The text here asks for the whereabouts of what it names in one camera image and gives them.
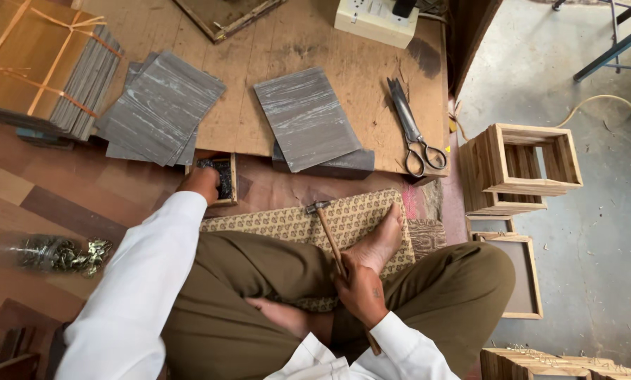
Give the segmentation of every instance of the person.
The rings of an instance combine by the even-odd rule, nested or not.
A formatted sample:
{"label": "person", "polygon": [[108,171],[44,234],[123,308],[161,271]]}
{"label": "person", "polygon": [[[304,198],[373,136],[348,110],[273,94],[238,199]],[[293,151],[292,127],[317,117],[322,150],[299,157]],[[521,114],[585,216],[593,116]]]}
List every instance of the person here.
{"label": "person", "polygon": [[[343,252],[348,282],[315,246],[199,234],[218,184],[214,169],[194,169],[127,231],[65,332],[57,380],[155,379],[166,349],[175,380],[463,378],[511,296],[510,259],[479,242],[440,249],[381,280],[401,240],[397,204]],[[322,313],[267,298],[335,295],[337,307]]]}

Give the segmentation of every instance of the stack of veneer sheets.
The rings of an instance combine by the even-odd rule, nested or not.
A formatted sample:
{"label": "stack of veneer sheets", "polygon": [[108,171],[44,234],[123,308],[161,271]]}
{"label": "stack of veneer sheets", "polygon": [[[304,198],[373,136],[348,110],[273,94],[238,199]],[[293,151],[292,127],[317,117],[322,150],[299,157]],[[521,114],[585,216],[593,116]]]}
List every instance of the stack of veneer sheets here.
{"label": "stack of veneer sheets", "polygon": [[123,95],[96,123],[107,157],[191,165],[198,125],[225,90],[170,51],[132,62]]}
{"label": "stack of veneer sheets", "polygon": [[0,122],[87,140],[122,54],[102,17],[0,0]]}

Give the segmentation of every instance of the wooden hammer handle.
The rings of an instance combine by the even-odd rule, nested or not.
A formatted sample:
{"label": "wooden hammer handle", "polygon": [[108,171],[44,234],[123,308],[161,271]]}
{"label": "wooden hammer handle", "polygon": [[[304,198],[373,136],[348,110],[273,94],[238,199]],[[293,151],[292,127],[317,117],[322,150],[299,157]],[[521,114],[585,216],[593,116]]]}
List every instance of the wooden hammer handle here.
{"label": "wooden hammer handle", "polygon": [[[329,245],[332,246],[332,251],[334,252],[334,259],[336,261],[336,265],[339,268],[339,273],[341,273],[344,280],[348,282],[348,271],[344,266],[344,263],[341,261],[341,251],[336,246],[334,242],[334,238],[332,237],[332,231],[329,229],[329,224],[327,223],[327,217],[325,216],[325,212],[323,209],[318,208],[316,210],[318,217],[320,217],[320,223],[322,224],[322,228],[325,230],[325,235],[327,235],[327,239],[329,240]],[[365,335],[367,336],[367,340],[370,341],[371,351],[374,355],[379,356],[381,354],[381,347],[379,347],[379,343],[371,336],[370,330],[365,327]]]}

